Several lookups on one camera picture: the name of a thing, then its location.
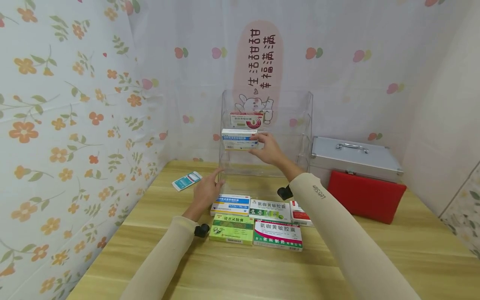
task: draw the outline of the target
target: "cartoon rabbit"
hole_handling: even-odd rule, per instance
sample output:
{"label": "cartoon rabbit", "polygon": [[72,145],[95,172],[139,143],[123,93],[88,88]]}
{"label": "cartoon rabbit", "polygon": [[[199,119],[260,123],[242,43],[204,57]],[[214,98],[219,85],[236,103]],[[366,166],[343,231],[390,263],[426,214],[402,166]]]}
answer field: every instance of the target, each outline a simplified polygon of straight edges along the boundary
{"label": "cartoon rabbit", "polygon": [[245,95],[239,95],[240,103],[235,103],[235,107],[240,111],[261,111],[264,113],[264,122],[266,125],[270,124],[273,118],[273,100],[267,98],[266,101],[262,101],[260,98],[248,98]]}

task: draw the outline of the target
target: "red case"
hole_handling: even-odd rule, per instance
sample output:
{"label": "red case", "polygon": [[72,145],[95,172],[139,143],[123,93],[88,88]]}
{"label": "red case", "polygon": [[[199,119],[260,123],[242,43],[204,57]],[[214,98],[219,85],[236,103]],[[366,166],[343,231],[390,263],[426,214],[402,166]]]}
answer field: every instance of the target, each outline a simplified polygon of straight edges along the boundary
{"label": "red case", "polygon": [[332,171],[327,189],[352,215],[391,224],[407,187]]}

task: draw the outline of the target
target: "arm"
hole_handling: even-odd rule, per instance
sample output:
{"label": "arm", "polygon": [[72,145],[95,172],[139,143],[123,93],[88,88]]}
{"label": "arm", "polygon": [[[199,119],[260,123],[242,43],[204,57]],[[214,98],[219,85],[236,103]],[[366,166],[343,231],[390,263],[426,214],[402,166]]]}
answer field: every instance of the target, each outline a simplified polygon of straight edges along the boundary
{"label": "arm", "polygon": [[219,172],[221,169],[197,183],[192,204],[182,216],[173,218],[167,232],[128,283],[120,300],[158,300],[163,296],[193,241],[200,216],[220,194],[223,182],[215,183]]}
{"label": "arm", "polygon": [[380,247],[321,185],[320,179],[304,173],[290,161],[270,133],[251,139],[264,143],[264,148],[250,153],[283,172],[295,200],[312,220],[358,299],[420,299]]}
{"label": "arm", "polygon": [[165,293],[198,224],[183,216],[173,217],[160,242],[137,270],[120,300],[157,300]]}

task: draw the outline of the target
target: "person's left hand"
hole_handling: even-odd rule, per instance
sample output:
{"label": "person's left hand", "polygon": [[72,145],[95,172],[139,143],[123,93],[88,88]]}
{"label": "person's left hand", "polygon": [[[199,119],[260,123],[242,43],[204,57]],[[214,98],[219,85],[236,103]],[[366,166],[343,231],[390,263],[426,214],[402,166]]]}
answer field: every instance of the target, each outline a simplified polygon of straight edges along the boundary
{"label": "person's left hand", "polygon": [[222,168],[216,169],[212,174],[203,177],[196,183],[193,189],[193,201],[190,207],[185,211],[183,217],[194,222],[198,222],[204,210],[215,202],[220,195],[220,189],[225,183],[223,180],[215,182],[216,176],[223,171]]}

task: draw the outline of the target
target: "metal case handle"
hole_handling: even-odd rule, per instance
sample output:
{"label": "metal case handle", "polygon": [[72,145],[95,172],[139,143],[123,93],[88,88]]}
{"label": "metal case handle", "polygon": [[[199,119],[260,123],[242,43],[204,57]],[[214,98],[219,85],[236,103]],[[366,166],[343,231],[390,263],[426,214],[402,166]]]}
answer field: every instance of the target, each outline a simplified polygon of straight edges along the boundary
{"label": "metal case handle", "polygon": [[368,150],[367,148],[364,148],[360,145],[353,145],[353,144],[347,144],[347,143],[340,143],[340,144],[337,144],[336,145],[336,149],[342,149],[342,147],[347,147],[347,148],[354,148],[354,149],[361,149],[363,150],[365,153],[369,153],[370,150]]}

